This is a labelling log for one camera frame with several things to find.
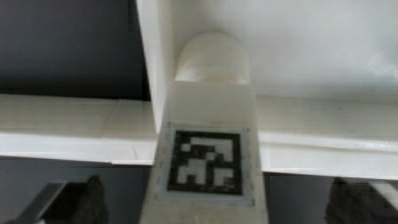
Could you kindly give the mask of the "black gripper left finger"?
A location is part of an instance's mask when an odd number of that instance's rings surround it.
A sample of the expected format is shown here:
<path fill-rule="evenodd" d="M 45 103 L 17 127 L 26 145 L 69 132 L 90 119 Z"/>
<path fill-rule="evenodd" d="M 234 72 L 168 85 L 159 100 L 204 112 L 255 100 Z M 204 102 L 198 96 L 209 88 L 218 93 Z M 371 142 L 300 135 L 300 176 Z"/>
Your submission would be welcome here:
<path fill-rule="evenodd" d="M 53 182 L 54 192 L 38 212 L 37 224 L 108 224 L 104 185 L 97 176 L 83 182 Z"/>

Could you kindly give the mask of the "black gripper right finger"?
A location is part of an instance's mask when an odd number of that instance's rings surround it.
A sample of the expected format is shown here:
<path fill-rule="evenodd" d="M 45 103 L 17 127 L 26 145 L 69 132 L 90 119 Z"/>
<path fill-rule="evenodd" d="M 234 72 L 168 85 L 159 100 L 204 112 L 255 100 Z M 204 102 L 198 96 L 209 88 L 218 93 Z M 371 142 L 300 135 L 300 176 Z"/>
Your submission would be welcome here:
<path fill-rule="evenodd" d="M 398 181 L 348 179 L 332 182 L 326 224 L 398 224 Z"/>

